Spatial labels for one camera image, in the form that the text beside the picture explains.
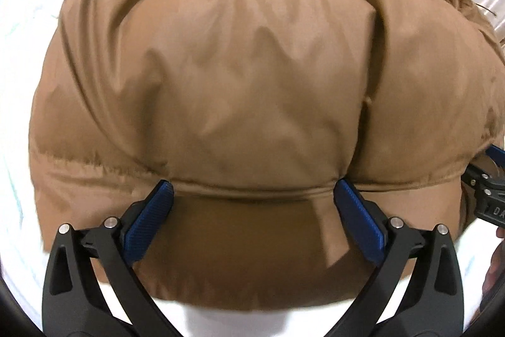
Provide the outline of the person's right hand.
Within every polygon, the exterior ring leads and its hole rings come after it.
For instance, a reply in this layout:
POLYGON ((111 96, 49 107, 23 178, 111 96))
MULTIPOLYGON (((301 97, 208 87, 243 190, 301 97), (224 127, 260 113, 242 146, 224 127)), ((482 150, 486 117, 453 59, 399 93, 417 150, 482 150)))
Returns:
POLYGON ((501 243, 498 244, 498 247, 493 252, 490 260, 490 266, 487 270, 484 284, 482 286, 483 295, 479 311, 487 305, 495 293, 496 284, 504 272, 504 229, 502 227, 498 227, 496 230, 496 236, 500 239, 501 243))

